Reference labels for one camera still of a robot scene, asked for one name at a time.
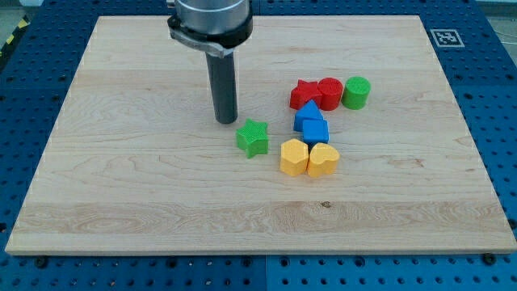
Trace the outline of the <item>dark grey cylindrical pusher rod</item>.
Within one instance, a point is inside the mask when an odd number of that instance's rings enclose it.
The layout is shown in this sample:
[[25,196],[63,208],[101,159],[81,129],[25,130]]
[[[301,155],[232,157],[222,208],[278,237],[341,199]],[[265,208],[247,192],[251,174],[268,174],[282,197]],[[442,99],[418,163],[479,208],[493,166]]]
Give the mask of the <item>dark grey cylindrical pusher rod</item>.
[[231,124],[237,119],[237,91],[233,53],[220,58],[205,54],[216,120]]

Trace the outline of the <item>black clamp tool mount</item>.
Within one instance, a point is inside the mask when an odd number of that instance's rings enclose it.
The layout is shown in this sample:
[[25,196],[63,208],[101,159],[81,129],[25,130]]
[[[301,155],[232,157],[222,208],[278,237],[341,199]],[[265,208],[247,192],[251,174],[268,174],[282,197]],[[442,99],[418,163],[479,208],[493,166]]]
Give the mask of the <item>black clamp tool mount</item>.
[[177,15],[167,20],[170,37],[190,49],[208,53],[212,57],[224,58],[237,46],[244,43],[253,31],[253,15],[248,15],[243,24],[221,34],[195,32],[183,25]]

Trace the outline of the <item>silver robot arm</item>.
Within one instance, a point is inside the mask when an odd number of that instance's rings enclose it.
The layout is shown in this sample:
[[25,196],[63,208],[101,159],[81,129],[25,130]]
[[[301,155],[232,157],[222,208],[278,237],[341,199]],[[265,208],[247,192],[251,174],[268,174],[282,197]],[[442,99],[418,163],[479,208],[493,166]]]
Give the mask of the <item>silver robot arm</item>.
[[205,53],[216,120],[237,119],[237,85],[234,49],[253,31],[248,0],[174,0],[167,20],[170,37],[190,49]]

